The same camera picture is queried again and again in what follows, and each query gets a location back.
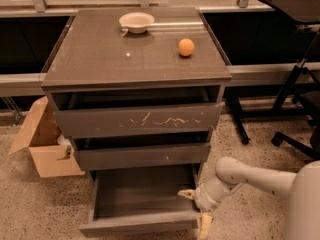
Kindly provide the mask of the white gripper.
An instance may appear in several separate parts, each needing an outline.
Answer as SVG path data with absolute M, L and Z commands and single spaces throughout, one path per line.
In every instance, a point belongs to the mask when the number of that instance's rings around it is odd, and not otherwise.
M 213 176 L 205 183 L 200 184 L 196 190 L 186 189 L 178 192 L 179 196 L 195 201 L 196 206 L 205 213 L 198 219 L 197 240 L 206 240 L 213 221 L 213 212 L 225 197 L 232 195 L 242 186 L 241 183 L 231 184 Z

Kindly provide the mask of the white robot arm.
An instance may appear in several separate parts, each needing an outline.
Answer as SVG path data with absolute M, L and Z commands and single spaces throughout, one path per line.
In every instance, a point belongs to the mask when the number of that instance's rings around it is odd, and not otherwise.
M 252 167 L 231 157 L 219 159 L 215 174 L 195 189 L 180 190 L 200 210 L 198 240 L 206 240 L 213 213 L 243 184 L 287 201 L 284 240 L 320 240 L 320 162 L 297 173 Z

